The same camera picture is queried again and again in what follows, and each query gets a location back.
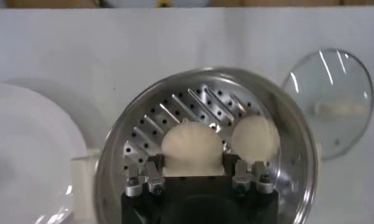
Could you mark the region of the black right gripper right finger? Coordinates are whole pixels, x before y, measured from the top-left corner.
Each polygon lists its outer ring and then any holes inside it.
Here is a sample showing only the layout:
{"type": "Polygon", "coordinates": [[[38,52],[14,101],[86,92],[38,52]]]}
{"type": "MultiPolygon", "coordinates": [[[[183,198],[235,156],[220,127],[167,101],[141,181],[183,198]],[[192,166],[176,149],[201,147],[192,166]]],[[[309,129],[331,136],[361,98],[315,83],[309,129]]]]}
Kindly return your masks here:
{"type": "Polygon", "coordinates": [[[223,154],[223,166],[226,175],[231,176],[231,186],[237,195],[247,195],[252,185],[260,194],[274,192],[273,182],[264,161],[256,161],[248,164],[238,155],[223,154]]]}

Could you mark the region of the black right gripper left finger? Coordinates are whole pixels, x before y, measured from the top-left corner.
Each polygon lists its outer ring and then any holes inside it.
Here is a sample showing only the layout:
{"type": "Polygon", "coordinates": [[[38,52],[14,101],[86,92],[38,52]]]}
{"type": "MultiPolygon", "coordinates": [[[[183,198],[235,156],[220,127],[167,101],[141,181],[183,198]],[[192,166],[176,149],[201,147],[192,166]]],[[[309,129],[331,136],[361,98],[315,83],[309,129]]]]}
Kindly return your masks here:
{"type": "Polygon", "coordinates": [[[149,193],[161,195],[165,190],[165,177],[162,173],[163,155],[150,156],[142,165],[142,171],[139,171],[136,164],[126,166],[124,193],[128,197],[138,197],[143,193],[146,184],[149,193]]]}

